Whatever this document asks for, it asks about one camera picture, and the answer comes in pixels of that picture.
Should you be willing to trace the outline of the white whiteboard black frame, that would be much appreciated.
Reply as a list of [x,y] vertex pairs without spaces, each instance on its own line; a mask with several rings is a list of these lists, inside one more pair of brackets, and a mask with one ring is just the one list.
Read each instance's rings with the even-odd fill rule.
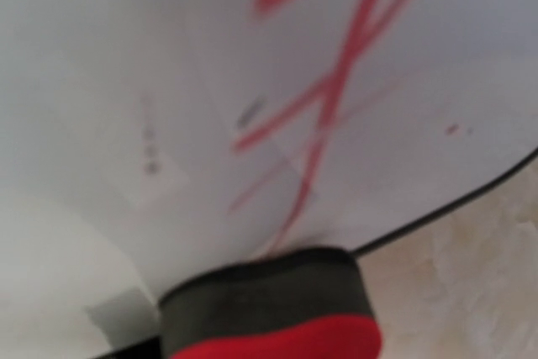
[[537,0],[1,0],[1,355],[113,356],[190,277],[536,152]]

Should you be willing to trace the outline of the red black whiteboard eraser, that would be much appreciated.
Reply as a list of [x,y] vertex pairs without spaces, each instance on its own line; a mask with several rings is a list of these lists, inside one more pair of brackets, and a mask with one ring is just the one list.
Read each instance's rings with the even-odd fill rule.
[[382,332],[354,257],[302,249],[192,278],[160,302],[165,358],[377,358]]

